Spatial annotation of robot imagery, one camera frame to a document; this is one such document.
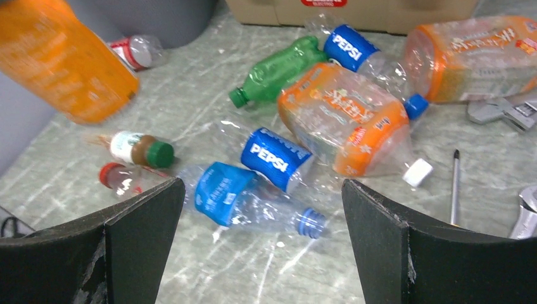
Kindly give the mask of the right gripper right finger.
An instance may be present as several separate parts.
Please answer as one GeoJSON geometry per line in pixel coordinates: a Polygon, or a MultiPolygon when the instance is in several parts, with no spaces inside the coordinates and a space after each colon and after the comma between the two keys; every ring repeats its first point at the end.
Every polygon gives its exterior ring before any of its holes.
{"type": "Polygon", "coordinates": [[[482,234],[357,180],[341,189],[367,303],[535,303],[536,239],[482,234]]]}

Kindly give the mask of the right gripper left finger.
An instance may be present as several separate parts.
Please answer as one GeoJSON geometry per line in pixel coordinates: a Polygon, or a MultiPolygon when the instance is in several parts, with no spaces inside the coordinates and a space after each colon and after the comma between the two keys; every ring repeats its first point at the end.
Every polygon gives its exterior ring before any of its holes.
{"type": "Polygon", "coordinates": [[[21,238],[1,240],[2,303],[154,303],[185,185],[131,199],[21,238]]]}

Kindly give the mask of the small orange juice bottle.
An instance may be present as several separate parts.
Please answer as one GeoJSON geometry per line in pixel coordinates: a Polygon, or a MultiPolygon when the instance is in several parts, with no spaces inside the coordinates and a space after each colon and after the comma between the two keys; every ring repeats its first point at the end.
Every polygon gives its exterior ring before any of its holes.
{"type": "Polygon", "coordinates": [[[103,123],[140,86],[66,1],[1,1],[1,72],[77,124],[103,123]]]}

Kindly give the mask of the green plastic bottle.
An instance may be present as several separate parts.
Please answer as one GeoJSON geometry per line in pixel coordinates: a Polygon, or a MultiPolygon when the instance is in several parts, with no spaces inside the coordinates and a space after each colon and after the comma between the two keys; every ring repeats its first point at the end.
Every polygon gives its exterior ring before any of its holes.
{"type": "Polygon", "coordinates": [[[236,108],[250,102],[267,103],[277,99],[284,87],[294,82],[315,64],[327,61],[327,55],[318,48],[319,39],[306,35],[256,63],[242,86],[229,92],[236,108]]]}

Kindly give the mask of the clear bottle blue label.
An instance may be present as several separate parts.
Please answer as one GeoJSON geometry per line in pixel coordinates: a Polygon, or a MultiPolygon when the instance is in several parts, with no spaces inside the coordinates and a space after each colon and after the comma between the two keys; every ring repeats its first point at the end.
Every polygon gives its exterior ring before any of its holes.
{"type": "Polygon", "coordinates": [[[216,161],[188,165],[175,176],[185,184],[185,205],[218,225],[312,239],[324,232],[325,215],[252,170],[216,161]]]}

